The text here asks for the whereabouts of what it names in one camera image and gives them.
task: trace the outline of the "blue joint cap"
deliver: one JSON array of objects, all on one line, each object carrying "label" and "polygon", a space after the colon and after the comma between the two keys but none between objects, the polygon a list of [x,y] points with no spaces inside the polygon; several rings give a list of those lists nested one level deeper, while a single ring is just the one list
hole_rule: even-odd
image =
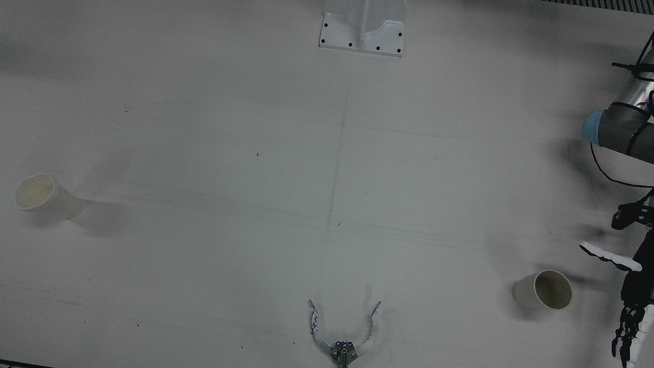
[{"label": "blue joint cap", "polygon": [[595,145],[600,145],[600,120],[602,120],[602,115],[604,110],[595,110],[588,115],[586,121],[583,122],[583,127],[581,128],[581,136],[583,139],[591,142]]}]

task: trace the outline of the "cup rim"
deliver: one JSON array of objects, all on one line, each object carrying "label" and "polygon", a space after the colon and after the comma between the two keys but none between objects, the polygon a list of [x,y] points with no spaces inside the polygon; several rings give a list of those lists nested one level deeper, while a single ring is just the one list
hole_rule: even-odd
[{"label": "cup rim", "polygon": [[[23,206],[19,205],[18,201],[16,200],[16,195],[18,194],[18,189],[20,189],[21,185],[23,185],[27,180],[34,179],[35,177],[38,177],[38,176],[45,176],[52,182],[52,192],[50,192],[50,195],[48,196],[48,199],[46,199],[42,203],[37,204],[36,206],[32,206],[32,207],[23,207]],[[19,209],[24,210],[24,211],[29,211],[29,210],[34,210],[36,208],[46,207],[47,205],[52,203],[52,201],[54,200],[54,197],[56,196],[57,192],[58,192],[57,182],[54,181],[54,178],[52,176],[50,176],[50,175],[48,175],[46,173],[35,174],[35,175],[32,175],[32,176],[26,177],[25,179],[20,181],[20,183],[16,187],[16,190],[14,190],[14,203],[16,204],[16,206]]]},{"label": "cup rim", "polygon": [[[536,280],[545,272],[554,272],[557,276],[560,276],[560,277],[563,278],[563,280],[565,280],[566,285],[570,289],[570,300],[568,300],[568,303],[565,306],[563,306],[561,308],[552,308],[551,306],[545,304],[543,302],[543,300],[541,299],[540,295],[538,295],[538,292],[536,291]],[[570,283],[570,280],[563,273],[561,273],[561,272],[559,272],[557,270],[552,270],[552,269],[542,270],[542,271],[540,271],[540,272],[538,272],[536,274],[536,277],[534,278],[534,292],[536,293],[536,298],[538,299],[540,304],[542,306],[546,307],[547,309],[551,309],[551,310],[563,310],[565,308],[568,308],[570,306],[570,304],[572,304],[572,299],[574,298],[574,293],[572,292],[572,284]]]}]

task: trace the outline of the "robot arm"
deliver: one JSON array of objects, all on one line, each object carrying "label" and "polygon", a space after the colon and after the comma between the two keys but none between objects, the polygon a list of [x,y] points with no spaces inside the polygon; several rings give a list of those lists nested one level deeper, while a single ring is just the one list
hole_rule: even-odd
[{"label": "robot arm", "polygon": [[636,65],[624,67],[633,78],[606,110],[593,111],[583,123],[582,136],[587,141],[654,164],[654,128],[648,123],[654,113],[654,50],[646,55],[645,45]]}]

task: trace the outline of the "white paper cup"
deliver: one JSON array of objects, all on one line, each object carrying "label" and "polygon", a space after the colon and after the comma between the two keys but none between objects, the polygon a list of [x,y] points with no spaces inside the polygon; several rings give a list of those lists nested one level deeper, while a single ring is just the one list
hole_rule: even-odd
[{"label": "white paper cup", "polygon": [[561,310],[572,300],[572,287],[560,272],[545,270],[518,281],[513,296],[530,308]]},{"label": "white paper cup", "polygon": [[14,200],[21,210],[55,212],[65,219],[72,219],[82,209],[82,202],[48,174],[21,181]]}]

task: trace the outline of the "white metal mount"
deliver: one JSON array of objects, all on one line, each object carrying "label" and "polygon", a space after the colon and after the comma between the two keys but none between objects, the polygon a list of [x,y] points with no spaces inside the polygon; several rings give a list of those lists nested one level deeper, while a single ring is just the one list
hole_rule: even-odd
[{"label": "white metal mount", "polygon": [[402,56],[406,0],[327,0],[320,47]]}]

